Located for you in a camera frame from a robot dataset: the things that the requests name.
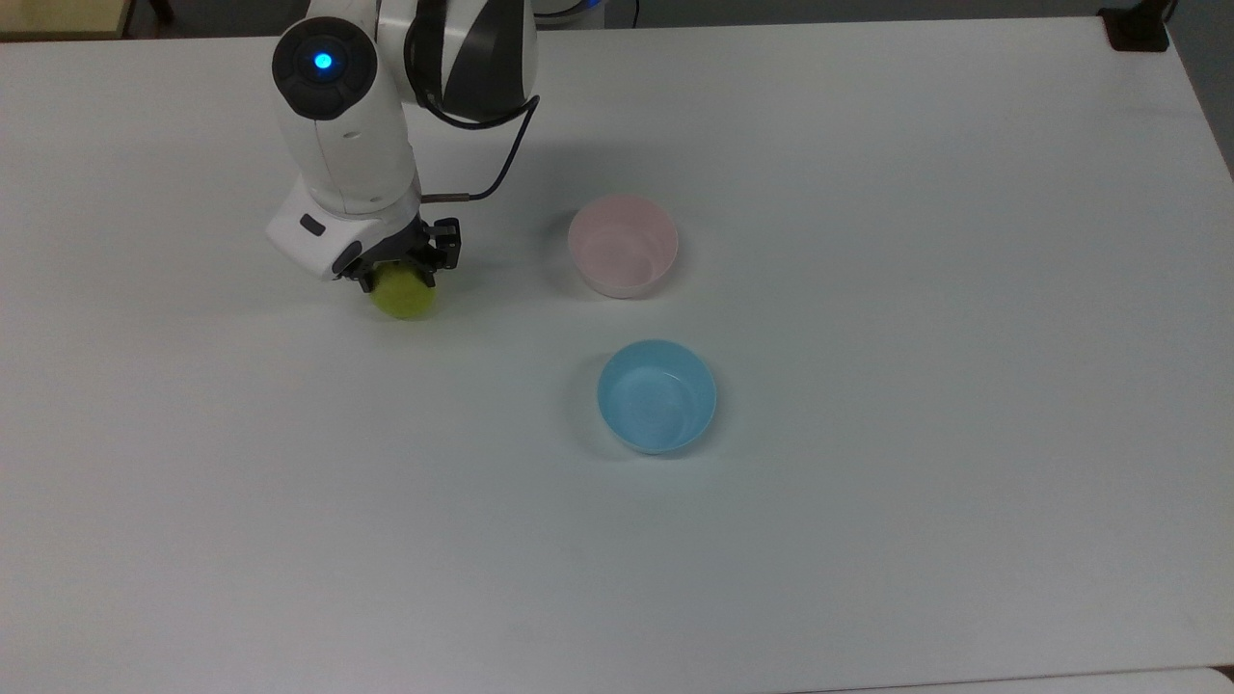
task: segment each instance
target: pink bowl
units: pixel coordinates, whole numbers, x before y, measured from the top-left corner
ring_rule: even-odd
[[[631,299],[650,291],[677,257],[677,230],[659,205],[638,195],[606,195],[570,222],[570,256],[589,286]]]

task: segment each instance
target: black bracket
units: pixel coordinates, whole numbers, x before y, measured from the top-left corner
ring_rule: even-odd
[[[379,263],[397,262],[411,265],[426,286],[437,286],[433,274],[457,268],[462,246],[463,237],[457,219],[437,220],[433,226],[428,226],[417,216],[402,230],[383,238],[352,261],[338,277],[354,279],[368,294],[373,291],[374,268]]]
[[[1114,51],[1164,53],[1170,47],[1162,16],[1171,0],[1143,0],[1129,10],[1103,7],[1097,16],[1106,22],[1106,36]]]

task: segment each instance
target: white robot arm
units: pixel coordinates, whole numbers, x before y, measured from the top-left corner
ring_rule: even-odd
[[[267,227],[270,241],[316,277],[364,291],[386,262],[433,286],[433,273],[458,262],[458,221],[421,220],[402,102],[465,128],[526,115],[517,148],[538,102],[528,0],[313,0],[279,40],[271,70],[300,178]]]

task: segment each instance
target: tennis ball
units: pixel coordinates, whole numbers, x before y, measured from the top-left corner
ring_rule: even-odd
[[[402,263],[383,263],[373,270],[369,299],[387,316],[415,319],[433,306],[437,289],[426,286],[416,270]]]

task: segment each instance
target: table surface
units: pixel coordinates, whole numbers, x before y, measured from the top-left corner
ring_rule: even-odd
[[[1234,694],[1234,683],[1213,669],[1048,677],[1007,682],[866,689],[866,694]]]
[[[0,0],[0,40],[118,38],[132,0]]]
[[[558,32],[427,321],[262,230],[273,40],[0,46],[0,689],[774,693],[1234,662],[1234,185],[1095,19]],[[512,127],[408,114],[427,191]],[[681,257],[589,293],[644,194]],[[595,378],[713,368],[639,457]]]

